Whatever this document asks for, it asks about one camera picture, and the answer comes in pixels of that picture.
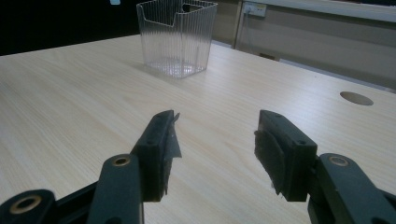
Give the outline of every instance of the power outlet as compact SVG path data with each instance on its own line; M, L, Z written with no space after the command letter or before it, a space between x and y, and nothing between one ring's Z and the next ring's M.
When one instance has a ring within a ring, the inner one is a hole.
M261 3L245 2L244 13L249 15L265 17L267 5Z

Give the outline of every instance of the table surface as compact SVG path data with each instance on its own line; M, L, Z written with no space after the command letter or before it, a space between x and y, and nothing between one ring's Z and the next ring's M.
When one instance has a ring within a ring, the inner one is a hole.
M364 95L357 105L341 91ZM180 112L182 159L147 223L308 223L254 155L261 109L357 162L396 193L396 95L212 45L207 69L183 79L143 65L139 36L0 57L0 203L28 189L57 199L130 152L155 114Z

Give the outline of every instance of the wooden table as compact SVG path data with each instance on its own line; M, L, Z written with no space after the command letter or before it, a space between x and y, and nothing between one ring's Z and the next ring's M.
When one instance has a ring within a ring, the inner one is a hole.
M374 104L356 105L341 91ZM152 116L180 112L182 159L147 223L308 223L254 156L260 109L356 161L396 193L396 95L213 45L207 70L184 79L143 65L139 36L0 57L0 203L28 189L58 199L128 153Z

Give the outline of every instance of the clear plastic basket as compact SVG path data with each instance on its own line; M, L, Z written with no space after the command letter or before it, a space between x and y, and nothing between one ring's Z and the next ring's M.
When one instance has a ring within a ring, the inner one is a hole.
M156 0L136 8L146 65L172 77L206 69L216 3Z

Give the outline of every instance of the round hole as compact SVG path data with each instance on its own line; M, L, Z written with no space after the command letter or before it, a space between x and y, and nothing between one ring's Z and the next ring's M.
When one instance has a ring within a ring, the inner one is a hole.
M128 164L131 160L127 157L120 157L120 158L116 158L113 161L113 165L114 166L124 166L126 164Z
M349 102L357 105L373 105L374 102L363 95L351 91L341 91L340 95Z
M329 161L332 164L335 164L338 166L348 166L349 165L349 162L346 159L341 158L341 157L331 156L331 157L329 157Z
M122 224L122 220L119 217L111 217L105 222L105 224Z
M17 200L9 208L9 212L14 215L28 212L37 207L41 202L41 197L38 195L30 195Z

